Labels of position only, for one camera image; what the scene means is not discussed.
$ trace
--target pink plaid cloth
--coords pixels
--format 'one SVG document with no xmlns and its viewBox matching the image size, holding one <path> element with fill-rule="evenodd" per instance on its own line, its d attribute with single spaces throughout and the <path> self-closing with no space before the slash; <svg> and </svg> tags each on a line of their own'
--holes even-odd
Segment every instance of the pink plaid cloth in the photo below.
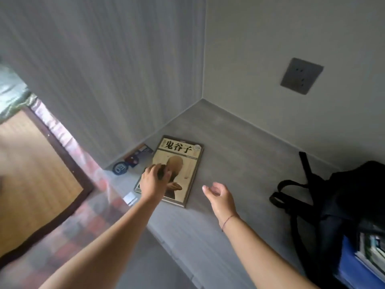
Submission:
<svg viewBox="0 0 385 289">
<path fill-rule="evenodd" d="M 60 266 L 102 234 L 129 209 L 104 178 L 103 170 L 46 106 L 37 101 L 32 110 L 94 182 L 95 188 L 62 225 L 21 258 L 0 271 L 1 289 L 39 288 Z"/>
</svg>

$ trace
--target wall socket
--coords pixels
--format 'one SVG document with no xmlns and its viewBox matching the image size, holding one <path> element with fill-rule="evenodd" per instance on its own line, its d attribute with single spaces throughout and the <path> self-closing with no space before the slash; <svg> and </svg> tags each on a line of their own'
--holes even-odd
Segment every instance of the wall socket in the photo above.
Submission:
<svg viewBox="0 0 385 289">
<path fill-rule="evenodd" d="M 281 86 L 307 94 L 322 70 L 323 66 L 292 58 L 282 78 Z"/>
</svg>

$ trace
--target bag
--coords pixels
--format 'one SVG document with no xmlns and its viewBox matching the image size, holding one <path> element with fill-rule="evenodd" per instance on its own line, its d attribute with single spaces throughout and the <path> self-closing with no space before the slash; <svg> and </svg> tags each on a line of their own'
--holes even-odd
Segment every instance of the bag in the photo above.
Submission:
<svg viewBox="0 0 385 289">
<path fill-rule="evenodd" d="M 360 223 L 385 227 L 385 165 L 368 161 L 355 170 L 333 173 L 329 180 L 311 172 L 305 152 L 300 152 L 307 184 L 284 180 L 270 202 L 290 215 L 295 249 L 307 277 L 320 288 L 345 288 L 333 276 L 337 273 L 344 235 L 357 247 Z M 313 205 L 282 192 L 289 185 L 309 189 Z M 298 232 L 300 216 L 316 229 L 315 261 L 306 250 Z"/>
</svg>

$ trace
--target thin string bracelet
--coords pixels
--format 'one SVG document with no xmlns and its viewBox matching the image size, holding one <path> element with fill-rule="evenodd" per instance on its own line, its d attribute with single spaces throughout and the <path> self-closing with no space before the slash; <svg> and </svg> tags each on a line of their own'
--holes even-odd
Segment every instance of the thin string bracelet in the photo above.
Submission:
<svg viewBox="0 0 385 289">
<path fill-rule="evenodd" d="M 231 217 L 235 217 L 236 215 L 231 215 L 229 218 L 227 218 L 227 220 L 224 222 L 224 224 L 222 225 L 222 232 L 223 232 L 223 228 L 225 226 L 225 224 L 227 223 L 227 221 L 231 218 Z"/>
</svg>

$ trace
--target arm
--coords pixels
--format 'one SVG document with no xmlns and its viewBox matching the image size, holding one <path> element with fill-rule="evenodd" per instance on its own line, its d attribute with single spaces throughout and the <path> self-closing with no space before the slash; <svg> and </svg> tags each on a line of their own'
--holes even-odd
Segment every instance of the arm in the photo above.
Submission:
<svg viewBox="0 0 385 289">
<path fill-rule="evenodd" d="M 140 182 L 142 197 L 122 218 L 59 268 L 41 289 L 114 288 L 159 204 L 170 179 L 158 180 L 160 164 L 148 167 Z"/>
<path fill-rule="evenodd" d="M 258 289 L 316 289 L 308 279 L 265 243 L 237 214 L 227 187 L 213 183 L 203 186 L 219 225 Z"/>
</svg>

